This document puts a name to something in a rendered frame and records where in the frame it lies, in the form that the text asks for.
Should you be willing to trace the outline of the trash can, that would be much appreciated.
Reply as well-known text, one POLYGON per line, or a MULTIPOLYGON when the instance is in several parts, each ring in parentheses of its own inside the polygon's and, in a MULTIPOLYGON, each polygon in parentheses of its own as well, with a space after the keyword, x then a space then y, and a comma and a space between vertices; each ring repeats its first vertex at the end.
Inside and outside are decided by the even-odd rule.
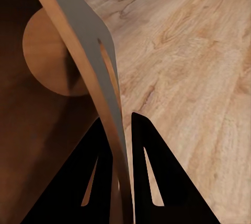
POLYGON ((110 224, 134 224, 108 27, 85 0, 0 0, 0 224, 21 224, 98 118, 113 156, 110 224))

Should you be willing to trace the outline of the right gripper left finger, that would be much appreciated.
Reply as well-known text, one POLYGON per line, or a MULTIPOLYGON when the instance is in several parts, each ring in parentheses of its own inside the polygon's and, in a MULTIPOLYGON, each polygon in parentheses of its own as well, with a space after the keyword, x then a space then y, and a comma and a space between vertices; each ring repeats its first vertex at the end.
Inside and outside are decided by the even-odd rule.
POLYGON ((110 224, 113 156, 108 142, 98 118, 21 224, 110 224), (96 161, 89 203, 81 206, 96 161))

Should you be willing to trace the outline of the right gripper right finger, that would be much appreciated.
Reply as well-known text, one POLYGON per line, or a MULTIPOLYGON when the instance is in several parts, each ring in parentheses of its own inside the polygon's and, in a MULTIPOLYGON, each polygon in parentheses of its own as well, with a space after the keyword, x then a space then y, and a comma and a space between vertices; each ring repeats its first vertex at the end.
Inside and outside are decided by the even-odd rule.
POLYGON ((131 115, 135 224, 220 224, 148 117, 131 115), (164 206, 152 202, 144 147, 164 206))

